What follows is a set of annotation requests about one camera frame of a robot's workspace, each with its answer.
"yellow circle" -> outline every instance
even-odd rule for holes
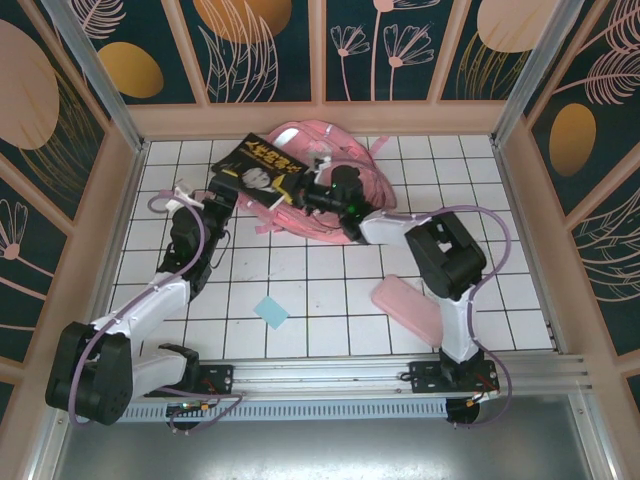
[[[42,147],[60,112],[56,72],[31,37],[0,20],[0,138],[25,150]]]
[[[100,49],[98,56],[116,88],[125,95],[149,98],[164,87],[162,70],[153,57],[137,45],[110,43]]]
[[[571,103],[560,110],[551,127],[549,155],[554,170],[574,175],[587,163],[596,141],[596,119],[584,105]]]
[[[482,0],[478,35],[491,50],[532,50],[553,14],[557,0]]]
[[[233,43],[256,43],[264,35],[252,27],[249,12],[253,13],[258,28],[262,18],[272,36],[279,34],[291,18],[291,0],[194,0],[193,4],[202,21],[213,33]]]

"pink pencil case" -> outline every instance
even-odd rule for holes
[[[395,275],[373,290],[371,301],[431,347],[442,345],[440,306]]]

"book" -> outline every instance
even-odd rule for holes
[[[308,169],[308,165],[253,133],[211,167],[214,174],[225,173],[237,179],[235,188],[267,208],[275,207],[283,199],[274,182],[280,183],[285,175],[288,178],[303,175]],[[224,182],[225,175],[218,176]]]

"small blue square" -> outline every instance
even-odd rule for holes
[[[271,297],[264,297],[253,311],[274,330],[282,325],[282,322],[289,317],[289,312],[282,308],[278,302]]]

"pink backpack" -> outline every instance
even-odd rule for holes
[[[391,184],[371,157],[371,154],[384,144],[386,137],[379,138],[372,148],[367,150],[355,138],[335,125],[319,120],[306,120],[285,123],[271,132],[266,139],[271,143],[278,140],[277,146],[281,150],[309,166],[313,165],[314,153],[320,153],[321,156],[330,155],[331,165],[320,177],[320,182],[324,185],[328,185],[331,170],[335,167],[349,165],[358,168],[367,201],[377,208],[395,208],[396,198]],[[302,210],[286,203],[281,203],[270,211],[242,193],[238,196],[238,206],[253,213],[264,223],[256,227],[257,233],[288,231],[324,242],[350,242],[342,233],[338,216],[333,213],[314,213],[306,216]]]

